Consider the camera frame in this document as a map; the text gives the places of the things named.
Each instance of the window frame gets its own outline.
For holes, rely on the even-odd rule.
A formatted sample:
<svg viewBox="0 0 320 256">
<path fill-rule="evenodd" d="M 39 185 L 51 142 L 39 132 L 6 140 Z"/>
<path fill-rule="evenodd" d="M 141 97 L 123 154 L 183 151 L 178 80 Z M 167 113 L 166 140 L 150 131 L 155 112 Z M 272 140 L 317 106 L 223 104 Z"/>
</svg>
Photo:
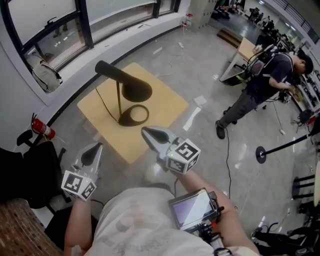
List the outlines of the window frame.
<svg viewBox="0 0 320 256">
<path fill-rule="evenodd" d="M 51 32 L 55 31 L 56 29 L 60 28 L 64 24 L 66 24 L 67 22 L 70 22 L 70 21 L 75 20 L 77 18 L 79 19 L 85 46 L 78 49 L 76 52 L 74 52 L 69 57 L 67 57 L 62 63 L 60 63 L 56 67 L 56 71 L 58 71 L 58 72 L 60 70 L 62 70 L 65 66 L 67 66 L 70 62 L 72 62 L 75 58 L 77 58 L 79 55 L 81 55 L 82 53 L 84 53 L 87 50 L 93 49 L 96 44 L 106 40 L 107 38 L 115 35 L 116 33 L 119 33 L 123 30 L 126 30 L 132 26 L 139 24 L 139 23 L 143 23 L 147 20 L 157 19 L 159 16 L 162 16 L 162 15 L 170 14 L 173 12 L 177 13 L 179 10 L 180 2 L 181 2 L 181 0 L 172 0 L 171 10 L 159 14 L 161 0 L 157 0 L 157 2 L 155 2 L 153 4 L 152 15 L 150 15 L 146 18 L 139 19 L 139 20 L 132 22 L 128 25 L 121 26 L 121 27 L 119 27 L 119 29 L 115 29 L 115 30 L 111 31 L 110 33 L 97 39 L 94 42 L 93 38 L 92 38 L 90 24 L 89 24 L 86 0 L 74 0 L 75 8 L 76 8 L 75 11 L 61 17 L 60 19 L 57 19 L 56 21 L 48 23 L 44 27 L 44 29 L 42 29 L 40 32 L 35 34 L 26 43 L 22 44 L 22 42 L 19 38 L 19 35 L 17 33 L 17 30 L 15 28 L 15 25 L 13 23 L 11 14 L 10 14 L 10 9 L 9 9 L 9 2 L 10 1 L 11 0 L 0 0 L 0 10 L 1 10 L 2 18 L 3 18 L 3 22 L 5 24 L 5 28 L 9 34 L 12 42 L 13 42 L 13 45 L 14 45 L 17 53 L 19 54 L 20 58 L 22 59 L 23 63 L 25 64 L 25 66 L 27 67 L 27 69 L 29 70 L 30 73 L 32 72 L 32 67 L 28 63 L 24 54 L 27 53 L 32 47 L 35 47 L 38 51 L 40 50 L 40 52 L 41 52 L 41 49 L 38 46 L 38 42 L 41 39 L 43 39 L 44 37 L 46 37 L 47 35 L 49 35 Z"/>
</svg>

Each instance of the small monitor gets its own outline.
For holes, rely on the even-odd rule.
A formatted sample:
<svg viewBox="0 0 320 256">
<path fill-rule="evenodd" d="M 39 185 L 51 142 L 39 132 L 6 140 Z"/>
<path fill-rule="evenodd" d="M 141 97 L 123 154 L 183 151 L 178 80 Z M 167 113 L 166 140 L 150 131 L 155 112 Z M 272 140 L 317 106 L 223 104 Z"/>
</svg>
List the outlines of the small monitor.
<svg viewBox="0 0 320 256">
<path fill-rule="evenodd" d="M 180 230 L 213 219 L 217 213 L 205 188 L 172 199 L 169 205 Z"/>
</svg>

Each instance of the window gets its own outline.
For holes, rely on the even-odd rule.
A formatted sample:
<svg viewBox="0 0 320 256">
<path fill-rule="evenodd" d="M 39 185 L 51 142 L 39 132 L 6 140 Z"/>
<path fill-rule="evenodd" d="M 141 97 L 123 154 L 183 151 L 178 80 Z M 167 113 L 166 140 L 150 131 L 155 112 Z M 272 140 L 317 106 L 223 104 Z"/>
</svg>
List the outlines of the window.
<svg viewBox="0 0 320 256">
<path fill-rule="evenodd" d="M 85 46 L 80 21 L 76 18 L 35 43 L 24 57 L 32 67 L 41 60 L 41 57 L 56 69 Z"/>
<path fill-rule="evenodd" d="M 56 21 L 76 10 L 74 0 L 11 0 L 8 7 L 22 44 L 43 30 L 48 20 Z"/>
<path fill-rule="evenodd" d="M 2 0 L 4 25 L 31 72 L 41 59 L 60 71 L 94 43 L 178 11 L 181 0 Z"/>
<path fill-rule="evenodd" d="M 154 4 L 149 3 L 118 12 L 90 25 L 94 42 L 133 24 L 152 18 Z"/>
<path fill-rule="evenodd" d="M 172 11 L 175 5 L 175 0 L 161 0 L 160 13 Z"/>
</svg>

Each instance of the backpack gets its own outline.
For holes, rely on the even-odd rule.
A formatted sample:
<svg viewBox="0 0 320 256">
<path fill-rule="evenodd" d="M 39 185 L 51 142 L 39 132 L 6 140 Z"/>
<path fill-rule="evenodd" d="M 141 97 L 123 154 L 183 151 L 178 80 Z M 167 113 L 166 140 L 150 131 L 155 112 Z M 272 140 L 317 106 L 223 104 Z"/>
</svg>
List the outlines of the backpack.
<svg viewBox="0 0 320 256">
<path fill-rule="evenodd" d="M 272 61 L 276 55 L 284 55 L 290 59 L 291 71 L 294 70 L 294 63 L 291 57 L 287 53 L 279 53 L 277 47 L 269 45 L 258 57 L 256 57 L 250 65 L 247 66 L 246 72 L 251 77 L 257 77 L 261 71 Z M 264 77 L 270 76 L 270 74 L 263 74 Z"/>
<path fill-rule="evenodd" d="M 51 93 L 62 84 L 62 78 L 43 58 L 35 56 L 41 60 L 32 68 L 32 76 L 45 92 Z"/>
</svg>

